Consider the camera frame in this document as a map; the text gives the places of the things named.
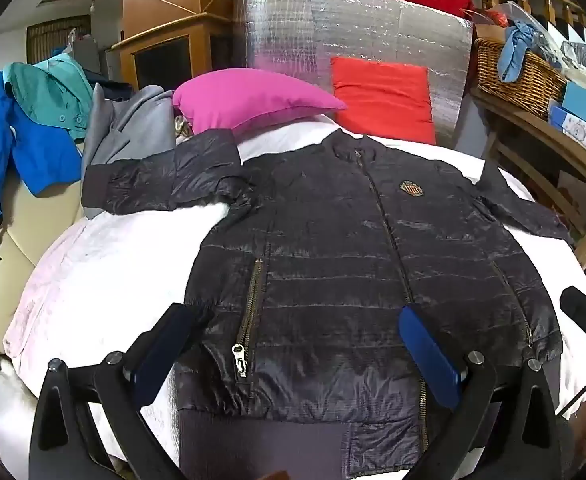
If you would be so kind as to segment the black puffer jacket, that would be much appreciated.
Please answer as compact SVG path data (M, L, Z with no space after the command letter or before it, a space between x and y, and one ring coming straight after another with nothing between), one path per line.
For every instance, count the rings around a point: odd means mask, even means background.
M445 420L398 334L420 309L497 365L562 353L558 319L512 228L565 238L556 215L488 166L334 131L242 160L225 130L90 166L82 203L110 214L225 203L185 292L205 310L176 365L190 479L354 479L405 472Z

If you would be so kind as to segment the wooden shelf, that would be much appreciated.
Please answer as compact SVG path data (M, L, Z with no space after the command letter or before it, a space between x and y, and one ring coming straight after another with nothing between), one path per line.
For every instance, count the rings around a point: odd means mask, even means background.
M543 205L570 230L574 253L586 267L586 148L541 118L474 87L474 103L485 115L485 159L524 179Z

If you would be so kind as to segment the white pink fleece blanket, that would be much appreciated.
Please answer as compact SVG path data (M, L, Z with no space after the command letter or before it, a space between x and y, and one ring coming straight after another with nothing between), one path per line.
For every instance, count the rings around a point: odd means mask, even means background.
M486 160L447 148L350 133L327 120L295 122L244 141L233 138L240 158L249 160L306 148L334 131L445 162L472 182L482 177L486 167L497 168ZM515 191L498 170L518 197L536 203ZM201 339L207 324L204 309L186 305L185 292L201 244L227 216L228 205L209 203L133 214L110 214L97 209L94 218L70 226L38 261L5 336L6 355L37 399L52 359L58 358L71 368L96 365L109 353L130 348L172 304L197 309L197 340L186 351ZM567 287L586 292L585 274L570 247L570 234L567 230L566 233L561 240L511 229L514 240L534 263L558 319L561 356L539 363L553 370L550 389L563 408L570 407L573 396L586 383L586 334L560 307L562 291ZM154 402L140 410L156 440L183 473L182 478L188 477L179 465L182 436L176 365L186 351L174 362ZM92 404L89 408L106 451L126 459L102 406Z

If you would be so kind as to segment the cream sofa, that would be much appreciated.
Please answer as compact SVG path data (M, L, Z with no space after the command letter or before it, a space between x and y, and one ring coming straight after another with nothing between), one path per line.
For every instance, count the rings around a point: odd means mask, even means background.
M48 247L82 215L82 185L52 185L33 195L14 174L2 194L0 231L0 354L2 338L18 307L24 286Z

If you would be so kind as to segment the wicker basket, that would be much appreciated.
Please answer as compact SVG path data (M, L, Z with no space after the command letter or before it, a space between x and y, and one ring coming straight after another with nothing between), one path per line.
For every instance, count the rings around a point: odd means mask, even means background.
M503 42L497 40L475 40L477 87L541 119L547 119L551 102L560 102L564 96L566 79L540 56L527 51L517 80L503 82L497 70L502 48Z

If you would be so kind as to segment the blue jacket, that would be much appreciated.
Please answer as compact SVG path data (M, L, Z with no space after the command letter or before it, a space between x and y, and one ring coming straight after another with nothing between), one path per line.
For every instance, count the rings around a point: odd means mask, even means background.
M0 73L0 216L2 189L10 165L28 190L37 195L51 185L77 181L82 162L69 133L28 118L5 92Z

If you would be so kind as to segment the grey coat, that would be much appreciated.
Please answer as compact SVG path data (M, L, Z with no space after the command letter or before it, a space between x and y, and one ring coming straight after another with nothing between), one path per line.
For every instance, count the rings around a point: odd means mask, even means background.
M96 84L83 148L82 182L92 165L143 159L176 148L173 90L145 86L116 102Z

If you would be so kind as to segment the light blue cloth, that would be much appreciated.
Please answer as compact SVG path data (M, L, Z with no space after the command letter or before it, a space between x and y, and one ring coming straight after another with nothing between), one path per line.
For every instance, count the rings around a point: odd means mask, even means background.
M506 41L497 62L497 73L502 82L512 84L521 75L528 51L544 56L549 47L547 38L531 24L516 21L506 29Z

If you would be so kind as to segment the red pillow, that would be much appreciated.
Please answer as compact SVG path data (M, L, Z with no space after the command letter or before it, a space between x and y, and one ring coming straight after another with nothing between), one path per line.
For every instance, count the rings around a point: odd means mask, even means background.
M369 136L436 143L429 71L423 66L331 58L333 93L345 105L343 128Z

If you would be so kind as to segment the teal jacket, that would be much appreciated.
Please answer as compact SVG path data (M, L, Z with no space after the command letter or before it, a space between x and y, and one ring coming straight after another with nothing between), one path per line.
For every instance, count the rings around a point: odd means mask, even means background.
M85 139L92 87L71 55L60 53L35 65L7 64L2 82L33 122L64 129L74 141Z

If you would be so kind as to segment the pink pillow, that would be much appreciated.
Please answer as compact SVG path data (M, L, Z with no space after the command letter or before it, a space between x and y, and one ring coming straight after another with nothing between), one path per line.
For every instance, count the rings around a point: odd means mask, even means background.
M173 105L195 134L227 129L236 136L347 108L313 84L256 68L227 68L190 79L174 92Z

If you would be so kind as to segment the wooden cabinet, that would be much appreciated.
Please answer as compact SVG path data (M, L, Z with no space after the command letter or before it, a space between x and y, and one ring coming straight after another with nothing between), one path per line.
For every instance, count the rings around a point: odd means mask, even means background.
M176 89L230 66L232 2L123 0L123 39L112 50L127 84Z

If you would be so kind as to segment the silver insulation foil panel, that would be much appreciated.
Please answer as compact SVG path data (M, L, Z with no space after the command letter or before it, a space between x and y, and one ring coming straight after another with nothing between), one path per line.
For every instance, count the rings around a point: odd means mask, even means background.
M329 91L335 56L424 66L436 141L458 143L473 27L404 0L233 0L233 62Z

